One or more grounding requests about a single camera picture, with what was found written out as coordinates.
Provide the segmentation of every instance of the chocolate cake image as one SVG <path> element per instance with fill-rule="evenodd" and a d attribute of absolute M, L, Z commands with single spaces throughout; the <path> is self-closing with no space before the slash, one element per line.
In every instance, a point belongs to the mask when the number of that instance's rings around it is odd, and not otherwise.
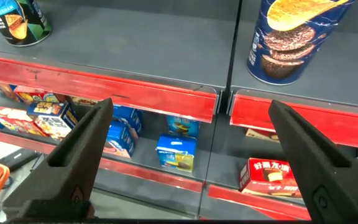
<path fill-rule="evenodd" d="M 276 168 L 264 168 L 263 169 L 264 179 L 272 182 L 276 180 L 283 180 L 283 172 Z"/>
<path fill-rule="evenodd" d="M 266 75 L 273 78 L 286 78 L 301 64 L 302 60 L 277 60 L 269 55 L 262 55 L 262 68 Z"/>
<path fill-rule="evenodd" d="M 270 50 L 270 56 L 277 60 L 295 60 L 311 53 L 314 45 L 307 43 L 305 46 L 295 50 Z"/>
<path fill-rule="evenodd" d="M 315 34 L 314 29 L 303 24 L 293 30 L 273 30 L 265 36 L 265 43 L 272 50 L 295 50 L 304 47 Z"/>

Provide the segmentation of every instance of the potato chip image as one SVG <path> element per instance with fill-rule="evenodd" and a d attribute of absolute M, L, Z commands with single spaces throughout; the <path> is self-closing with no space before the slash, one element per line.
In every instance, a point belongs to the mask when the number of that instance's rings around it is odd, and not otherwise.
<path fill-rule="evenodd" d="M 349 0 L 276 0 L 267 12 L 268 25 L 278 31 L 292 30 Z"/>
<path fill-rule="evenodd" d="M 15 29 L 23 21 L 23 17 L 21 15 L 8 14 L 5 15 L 5 20 L 10 29 Z"/>
<path fill-rule="evenodd" d="M 17 39 L 23 40 L 27 36 L 27 20 L 19 24 L 14 29 L 9 28 L 9 32 Z"/>

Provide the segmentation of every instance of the floor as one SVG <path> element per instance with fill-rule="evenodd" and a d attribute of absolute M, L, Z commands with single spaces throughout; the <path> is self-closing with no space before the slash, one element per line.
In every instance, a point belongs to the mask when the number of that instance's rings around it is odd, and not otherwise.
<path fill-rule="evenodd" d="M 0 158 L 20 149 L 18 146 L 0 142 Z M 14 183 L 11 187 L 0 192 L 0 206 L 3 200 L 29 175 L 35 160 L 11 173 Z M 188 219 L 178 213 L 150 207 L 146 204 L 137 203 L 127 198 L 119 197 L 105 192 L 92 192 L 91 202 L 95 208 L 95 215 L 99 218 L 158 218 L 158 219 Z M 4 222 L 6 216 L 0 213 L 0 222 Z"/>

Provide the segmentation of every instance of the blue chip canister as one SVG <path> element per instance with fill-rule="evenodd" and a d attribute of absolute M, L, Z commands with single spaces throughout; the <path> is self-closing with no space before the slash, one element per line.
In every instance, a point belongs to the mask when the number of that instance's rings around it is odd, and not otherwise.
<path fill-rule="evenodd" d="M 35 0 L 0 0 L 0 33 L 17 47 L 36 44 L 52 31 Z"/>
<path fill-rule="evenodd" d="M 262 82 L 295 82 L 354 0 L 262 0 L 247 68 Z"/>

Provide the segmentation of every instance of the lower shelf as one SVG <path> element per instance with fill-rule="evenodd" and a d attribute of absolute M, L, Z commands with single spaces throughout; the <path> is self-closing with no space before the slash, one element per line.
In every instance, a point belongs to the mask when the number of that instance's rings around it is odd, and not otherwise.
<path fill-rule="evenodd" d="M 99 169 L 94 188 L 158 207 L 197 216 L 200 193 Z"/>
<path fill-rule="evenodd" d="M 2 96 L 0 96 L 0 106 L 22 110 L 27 109 L 27 105 L 16 103 Z M 82 117 L 88 109 L 88 107 L 84 106 L 74 107 L 74 110 L 79 117 Z M 208 168 L 209 152 L 214 133 L 214 123 L 203 123 L 201 125 L 201 134 L 198 140 L 198 148 L 195 156 L 195 169 L 191 173 L 164 168 L 160 165 L 157 153 L 155 152 L 155 147 L 157 146 L 160 134 L 167 132 L 165 116 L 150 112 L 145 112 L 143 115 L 145 128 L 132 158 L 128 159 L 104 153 L 100 166 L 104 169 L 109 169 L 125 175 L 131 175 L 179 189 L 201 193 Z M 0 129 L 0 141 L 46 154 L 50 153 L 58 144 L 58 142 L 51 138 L 18 133 L 8 129 Z"/>

